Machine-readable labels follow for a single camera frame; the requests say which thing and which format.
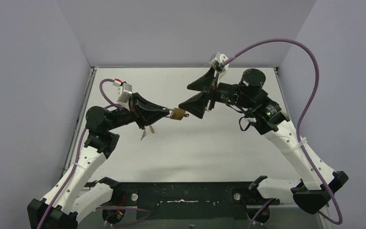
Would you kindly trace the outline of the small silver key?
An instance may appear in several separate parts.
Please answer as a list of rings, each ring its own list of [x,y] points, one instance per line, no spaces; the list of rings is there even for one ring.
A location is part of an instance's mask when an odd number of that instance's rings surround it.
[[[144,129],[143,130],[143,133],[142,133],[142,137],[141,137],[141,141],[147,136],[147,132],[146,130]]]

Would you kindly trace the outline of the brass padlock shackle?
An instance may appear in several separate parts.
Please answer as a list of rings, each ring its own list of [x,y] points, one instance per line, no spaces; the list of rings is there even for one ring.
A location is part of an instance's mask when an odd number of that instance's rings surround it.
[[[174,108],[169,115],[169,118],[172,120],[178,120],[181,121],[184,118],[189,117],[189,113],[187,113],[185,110],[181,109],[181,108]]]

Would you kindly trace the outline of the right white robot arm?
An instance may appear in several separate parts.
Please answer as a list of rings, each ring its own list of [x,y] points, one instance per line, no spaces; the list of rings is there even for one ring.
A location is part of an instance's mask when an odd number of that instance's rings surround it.
[[[250,118],[249,126],[276,146],[300,176],[299,180],[260,176],[249,186],[251,201],[260,204],[270,198],[289,200],[304,212],[315,214],[347,182],[348,176],[321,160],[306,139],[297,138],[293,122],[263,89],[265,81],[262,71],[251,68],[243,72],[237,84],[218,83],[215,70],[210,69],[188,85],[196,95],[180,103],[179,108],[203,118],[206,110],[222,103]]]

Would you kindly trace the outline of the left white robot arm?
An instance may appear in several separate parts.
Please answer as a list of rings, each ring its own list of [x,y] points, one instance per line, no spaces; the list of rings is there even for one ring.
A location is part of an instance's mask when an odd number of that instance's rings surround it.
[[[33,199],[27,206],[32,229],[75,229],[78,224],[101,204],[115,204],[121,200],[118,183],[105,178],[81,195],[80,192],[93,173],[110,157],[119,141],[113,129],[136,123],[140,129],[167,117],[170,108],[156,105],[133,93],[127,103],[113,109],[93,106],[86,112],[86,125],[80,139],[75,162],[59,182],[41,199]]]

